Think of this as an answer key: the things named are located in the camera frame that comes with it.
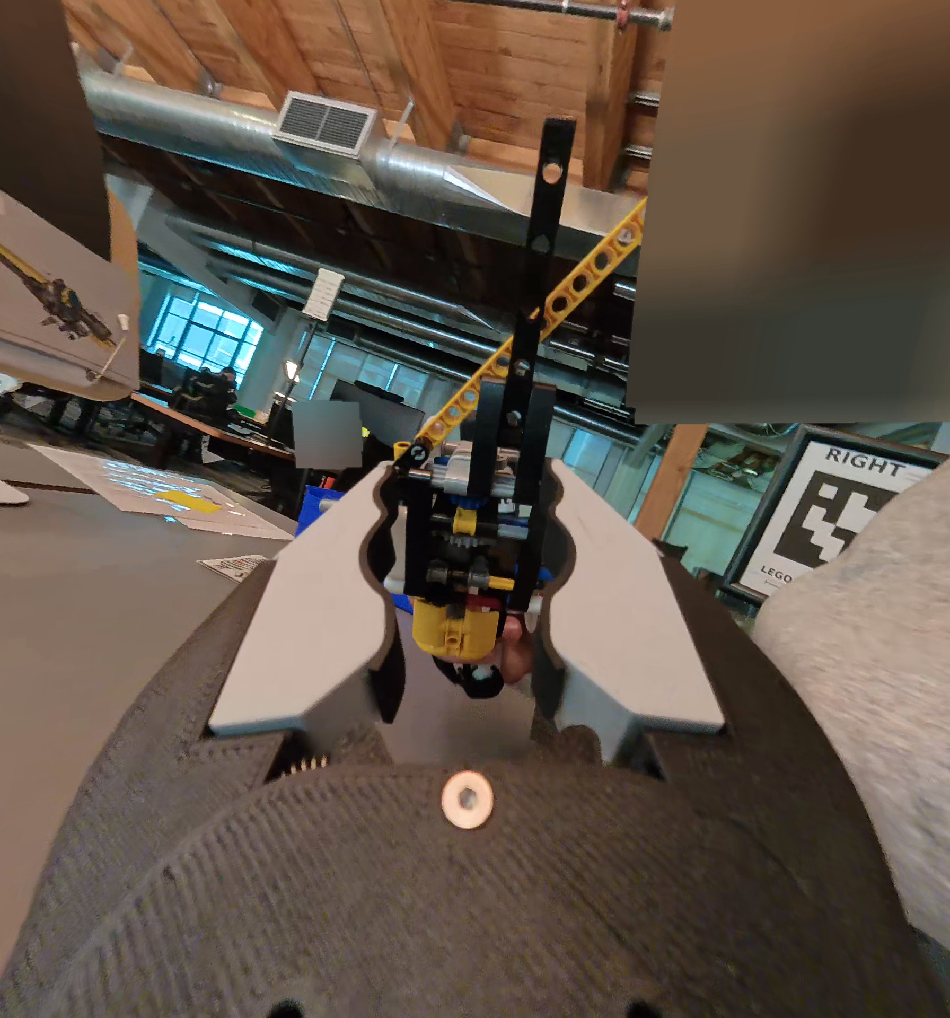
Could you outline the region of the yellow sticky note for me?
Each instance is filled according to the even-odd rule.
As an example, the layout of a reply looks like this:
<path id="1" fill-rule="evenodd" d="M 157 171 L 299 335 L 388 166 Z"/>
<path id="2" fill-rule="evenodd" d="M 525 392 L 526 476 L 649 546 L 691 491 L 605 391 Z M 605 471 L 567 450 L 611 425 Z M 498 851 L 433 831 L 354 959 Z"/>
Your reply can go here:
<path id="1" fill-rule="evenodd" d="M 222 513 L 225 505 L 211 498 L 203 498 L 188 490 L 162 490 L 152 495 L 156 501 L 163 502 L 176 510 L 179 515 L 190 516 L 193 519 L 206 520 L 215 514 Z"/>

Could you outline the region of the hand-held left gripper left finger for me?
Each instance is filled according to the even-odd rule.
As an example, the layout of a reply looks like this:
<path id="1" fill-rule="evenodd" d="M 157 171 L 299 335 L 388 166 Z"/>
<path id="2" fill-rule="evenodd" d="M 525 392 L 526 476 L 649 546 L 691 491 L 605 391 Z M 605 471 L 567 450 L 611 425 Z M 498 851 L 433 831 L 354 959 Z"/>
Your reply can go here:
<path id="1" fill-rule="evenodd" d="M 218 694 L 216 736 L 391 724 L 405 655 L 392 593 L 399 477 L 383 463 L 282 550 Z"/>

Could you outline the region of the person's right hand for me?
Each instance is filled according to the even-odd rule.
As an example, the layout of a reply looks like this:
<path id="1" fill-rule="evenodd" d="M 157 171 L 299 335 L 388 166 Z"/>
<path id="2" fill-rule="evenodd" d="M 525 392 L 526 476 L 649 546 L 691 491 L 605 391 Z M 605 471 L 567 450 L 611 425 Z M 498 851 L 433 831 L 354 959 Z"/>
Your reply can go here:
<path id="1" fill-rule="evenodd" d="M 527 629 L 524 615 L 507 615 L 496 651 L 496 667 L 506 685 L 517 685 L 530 675 L 534 667 L 535 638 Z"/>

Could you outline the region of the silver air duct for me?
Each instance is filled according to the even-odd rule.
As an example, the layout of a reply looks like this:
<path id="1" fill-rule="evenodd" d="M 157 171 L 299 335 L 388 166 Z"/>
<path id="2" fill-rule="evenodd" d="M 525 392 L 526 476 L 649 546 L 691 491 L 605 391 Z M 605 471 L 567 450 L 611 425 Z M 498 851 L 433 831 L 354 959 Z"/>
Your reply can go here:
<path id="1" fill-rule="evenodd" d="M 355 160 L 276 142 L 278 113 L 94 66 L 82 67 L 79 77 L 102 134 L 456 231 L 517 245 L 526 238 L 530 173 L 387 137 L 378 115 Z"/>

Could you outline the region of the black monitor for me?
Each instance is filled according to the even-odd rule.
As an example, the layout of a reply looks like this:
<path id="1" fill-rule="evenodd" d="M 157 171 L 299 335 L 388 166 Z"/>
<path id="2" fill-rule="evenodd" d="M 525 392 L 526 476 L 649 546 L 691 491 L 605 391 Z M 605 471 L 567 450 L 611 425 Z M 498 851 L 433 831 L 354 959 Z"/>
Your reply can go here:
<path id="1" fill-rule="evenodd" d="M 403 397 L 362 382 L 337 380 L 329 399 L 359 407 L 366 469 L 392 460 L 394 444 L 410 444 L 424 420 L 421 411 L 408 406 Z"/>

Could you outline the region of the black yellow lego model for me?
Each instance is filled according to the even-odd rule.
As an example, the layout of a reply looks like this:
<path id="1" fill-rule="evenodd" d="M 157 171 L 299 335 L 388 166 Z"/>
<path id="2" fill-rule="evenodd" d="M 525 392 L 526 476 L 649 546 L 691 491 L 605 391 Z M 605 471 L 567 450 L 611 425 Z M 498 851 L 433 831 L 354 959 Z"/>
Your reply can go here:
<path id="1" fill-rule="evenodd" d="M 536 381 L 541 343 L 641 242 L 640 200 L 558 284 L 547 288 L 569 179 L 576 123 L 543 123 L 512 337 L 423 425 L 394 447 L 401 479 L 400 579 L 418 649 L 485 664 L 508 614 L 542 593 L 543 479 L 557 388 Z"/>

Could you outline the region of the white panel light on stand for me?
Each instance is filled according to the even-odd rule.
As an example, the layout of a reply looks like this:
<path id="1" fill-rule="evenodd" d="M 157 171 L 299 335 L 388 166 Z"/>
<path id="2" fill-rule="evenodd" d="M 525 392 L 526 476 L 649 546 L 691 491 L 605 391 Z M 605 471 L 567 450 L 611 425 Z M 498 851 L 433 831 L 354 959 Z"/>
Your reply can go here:
<path id="1" fill-rule="evenodd" d="M 305 322 L 303 338 L 296 349 L 294 360 L 291 362 L 292 366 L 286 366 L 287 384 L 278 397 L 276 408 L 271 411 L 268 418 L 266 431 L 266 443 L 268 445 L 274 442 L 280 414 L 286 408 L 293 389 L 297 385 L 312 339 L 318 327 L 321 324 L 329 322 L 330 312 L 339 298 L 344 280 L 344 275 L 329 269 L 321 268 L 317 271 L 315 281 L 301 313 L 301 318 Z"/>

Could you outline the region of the framed marker sign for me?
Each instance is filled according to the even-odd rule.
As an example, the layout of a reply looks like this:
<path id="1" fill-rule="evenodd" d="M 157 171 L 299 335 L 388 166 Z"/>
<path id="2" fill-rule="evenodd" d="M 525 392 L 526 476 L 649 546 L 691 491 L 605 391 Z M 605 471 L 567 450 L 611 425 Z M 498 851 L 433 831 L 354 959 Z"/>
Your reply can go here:
<path id="1" fill-rule="evenodd" d="M 838 559 L 894 497 L 947 458 L 838 429 L 798 426 L 728 564 L 723 591 L 760 605 Z"/>

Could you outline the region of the tablet on white stand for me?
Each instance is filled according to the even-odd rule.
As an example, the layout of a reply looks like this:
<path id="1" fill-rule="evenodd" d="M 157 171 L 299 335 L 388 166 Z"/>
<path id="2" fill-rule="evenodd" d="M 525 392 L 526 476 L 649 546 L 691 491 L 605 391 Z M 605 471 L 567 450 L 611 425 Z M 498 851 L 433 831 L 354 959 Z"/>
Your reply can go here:
<path id="1" fill-rule="evenodd" d="M 107 192 L 104 259 L 0 190 L 0 374 L 94 401 L 139 387 L 137 237 Z"/>

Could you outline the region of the white paper sheet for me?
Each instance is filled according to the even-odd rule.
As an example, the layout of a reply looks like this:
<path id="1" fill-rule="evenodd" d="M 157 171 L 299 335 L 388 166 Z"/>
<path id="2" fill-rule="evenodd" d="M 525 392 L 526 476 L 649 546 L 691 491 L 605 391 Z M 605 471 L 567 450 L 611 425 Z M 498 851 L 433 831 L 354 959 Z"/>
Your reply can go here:
<path id="1" fill-rule="evenodd" d="M 294 536 L 261 516 L 258 508 L 245 506 L 231 494 L 199 478 L 52 447 L 34 446 L 34 450 L 71 476 L 83 480 L 91 490 L 124 512 L 161 516 L 185 528 L 230 538 L 291 541 Z M 152 497 L 156 492 L 173 489 L 211 498 L 226 508 L 222 513 L 199 520 L 179 515 L 175 509 Z"/>

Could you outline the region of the wooden post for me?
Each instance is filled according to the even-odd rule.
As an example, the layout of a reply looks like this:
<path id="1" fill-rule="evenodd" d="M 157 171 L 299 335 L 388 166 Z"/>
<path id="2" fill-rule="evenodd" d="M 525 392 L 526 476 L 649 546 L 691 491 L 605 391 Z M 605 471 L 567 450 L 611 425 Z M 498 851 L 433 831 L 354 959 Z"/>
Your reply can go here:
<path id="1" fill-rule="evenodd" d="M 694 468 L 708 425 L 676 425 L 646 491 L 634 527 L 649 541 L 661 541 Z"/>

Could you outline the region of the dark board with tan edge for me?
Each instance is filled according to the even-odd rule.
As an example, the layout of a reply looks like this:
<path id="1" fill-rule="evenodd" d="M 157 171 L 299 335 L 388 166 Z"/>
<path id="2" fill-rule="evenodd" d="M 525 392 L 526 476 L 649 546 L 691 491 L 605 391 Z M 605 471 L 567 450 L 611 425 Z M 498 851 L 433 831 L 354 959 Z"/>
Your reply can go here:
<path id="1" fill-rule="evenodd" d="M 0 1 L 0 191 L 137 272 L 135 230 L 104 179 L 61 2 Z"/>

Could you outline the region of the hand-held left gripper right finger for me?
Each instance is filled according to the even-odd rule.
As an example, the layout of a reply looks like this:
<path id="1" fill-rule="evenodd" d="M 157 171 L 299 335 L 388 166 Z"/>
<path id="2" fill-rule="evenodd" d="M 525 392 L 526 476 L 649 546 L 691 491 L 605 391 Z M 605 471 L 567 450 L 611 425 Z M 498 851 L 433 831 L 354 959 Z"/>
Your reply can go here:
<path id="1" fill-rule="evenodd" d="M 610 765 L 654 733 L 715 735 L 725 718 L 653 544 L 560 460 L 543 479 L 543 548 L 558 555 L 534 630 L 532 693 Z"/>

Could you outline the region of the brown office desk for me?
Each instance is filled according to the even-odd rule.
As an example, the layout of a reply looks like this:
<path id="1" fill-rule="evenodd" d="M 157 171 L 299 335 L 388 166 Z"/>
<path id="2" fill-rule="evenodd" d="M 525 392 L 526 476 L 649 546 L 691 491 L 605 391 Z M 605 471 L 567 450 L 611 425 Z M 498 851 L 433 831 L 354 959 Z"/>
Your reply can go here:
<path id="1" fill-rule="evenodd" d="M 294 453 L 265 441 L 244 437 L 229 427 L 204 423 L 195 417 L 182 414 L 162 400 L 141 393 L 130 396 L 129 402 L 138 408 L 162 430 L 149 451 L 138 454 L 139 461 L 155 469 L 167 469 L 179 457 L 183 442 L 197 448 L 206 439 L 207 450 L 223 460 L 253 468 L 265 476 L 273 473 L 294 476 L 298 472 Z"/>

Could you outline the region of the white vent grille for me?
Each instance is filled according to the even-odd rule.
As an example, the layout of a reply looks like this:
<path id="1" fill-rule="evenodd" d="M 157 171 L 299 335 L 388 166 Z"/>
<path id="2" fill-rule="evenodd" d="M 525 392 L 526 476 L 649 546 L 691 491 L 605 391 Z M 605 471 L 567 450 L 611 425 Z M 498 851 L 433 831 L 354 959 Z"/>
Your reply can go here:
<path id="1" fill-rule="evenodd" d="M 377 110 L 346 101 L 289 92 L 272 135 L 276 142 L 359 160 L 376 128 Z"/>

